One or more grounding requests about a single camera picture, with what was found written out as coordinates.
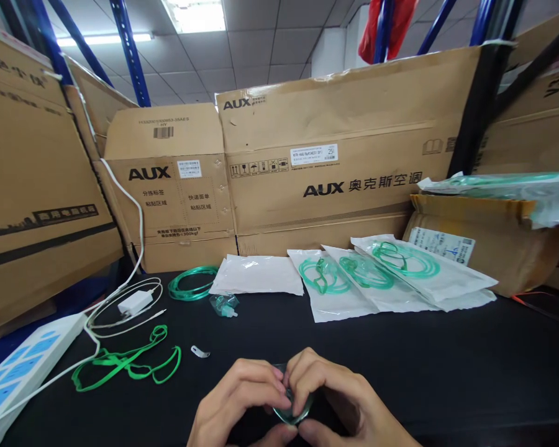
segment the ceiling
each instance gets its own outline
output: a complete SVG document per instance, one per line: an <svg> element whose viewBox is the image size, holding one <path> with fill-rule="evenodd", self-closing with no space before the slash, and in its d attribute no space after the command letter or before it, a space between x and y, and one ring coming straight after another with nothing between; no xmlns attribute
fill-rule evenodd
<svg viewBox="0 0 559 447"><path fill-rule="evenodd" d="M116 34L108 0L63 0L83 35ZM57 37L68 32L44 0ZM227 31L178 35L160 0L126 0L153 105L215 101L215 93L311 75L311 55L324 27L346 26L368 0L223 0ZM419 0L399 57L413 56L442 0ZM457 0L431 51L468 45L479 0ZM520 29L559 12L559 0L528 0ZM122 46L93 45L114 87L135 100ZM63 48L88 66L76 47Z"/></svg>

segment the white plastic package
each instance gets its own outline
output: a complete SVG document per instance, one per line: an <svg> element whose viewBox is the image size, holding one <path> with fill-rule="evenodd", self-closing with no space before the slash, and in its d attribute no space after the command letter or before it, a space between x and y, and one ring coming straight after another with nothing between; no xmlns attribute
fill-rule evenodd
<svg viewBox="0 0 559 447"><path fill-rule="evenodd" d="M360 293L379 312L420 312L440 310L431 304L410 285L376 263L369 256L322 245L342 272L351 280Z"/></svg>
<svg viewBox="0 0 559 447"><path fill-rule="evenodd" d="M289 258L227 255L210 294L285 292L304 295L300 275Z"/></svg>
<svg viewBox="0 0 559 447"><path fill-rule="evenodd" d="M288 250L311 298L315 323L345 320L379 312L322 250Z"/></svg>
<svg viewBox="0 0 559 447"><path fill-rule="evenodd" d="M393 235L351 238L355 247L410 284L431 303L492 287L497 280Z"/></svg>
<svg viewBox="0 0 559 447"><path fill-rule="evenodd" d="M465 176L460 172L439 182L425 178L418 186L423 191L439 194L536 201L530 216L532 228L559 224L559 173Z"/></svg>

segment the barcode label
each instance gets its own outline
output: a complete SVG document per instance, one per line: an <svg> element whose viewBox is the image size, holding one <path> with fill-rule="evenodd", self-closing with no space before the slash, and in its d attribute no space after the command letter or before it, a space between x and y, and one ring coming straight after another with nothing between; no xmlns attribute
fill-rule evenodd
<svg viewBox="0 0 559 447"><path fill-rule="evenodd" d="M462 236L451 235L426 228L414 227L410 232L409 242L425 250L468 265L476 241Z"/></svg>
<svg viewBox="0 0 559 447"><path fill-rule="evenodd" d="M337 161L337 144L290 149L292 166Z"/></svg>
<svg viewBox="0 0 559 447"><path fill-rule="evenodd" d="M166 138L171 138L174 136L173 127L155 127L153 129L153 137L158 140L163 140Z"/></svg>
<svg viewBox="0 0 559 447"><path fill-rule="evenodd" d="M200 178L201 162L199 160L186 160L178 162L178 172L180 178Z"/></svg>

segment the power strip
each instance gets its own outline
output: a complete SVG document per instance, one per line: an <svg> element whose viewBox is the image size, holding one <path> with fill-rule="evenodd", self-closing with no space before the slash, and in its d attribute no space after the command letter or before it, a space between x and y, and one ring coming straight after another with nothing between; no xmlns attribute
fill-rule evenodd
<svg viewBox="0 0 559 447"><path fill-rule="evenodd" d="M80 313L41 326L0 364L0 415L41 386L86 320ZM24 407L0 420L0 442Z"/></svg>

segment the hand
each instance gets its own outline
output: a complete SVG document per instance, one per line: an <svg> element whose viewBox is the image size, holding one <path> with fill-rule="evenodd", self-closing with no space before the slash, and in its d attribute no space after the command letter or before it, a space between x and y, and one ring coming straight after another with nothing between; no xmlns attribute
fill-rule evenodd
<svg viewBox="0 0 559 447"><path fill-rule="evenodd" d="M188 447L223 447L230 430L250 407L290 408L283 374L263 360L238 359L197 408ZM283 447L297 435L296 427L279 424L255 446Z"/></svg>
<svg viewBox="0 0 559 447"><path fill-rule="evenodd" d="M298 433L314 447L420 446L393 417L363 376L331 363L310 348L288 362L283 384L292 388L294 415L302 412L310 393L325 386L327 400L352 435L342 438L325 425L305 419L298 427Z"/></svg>

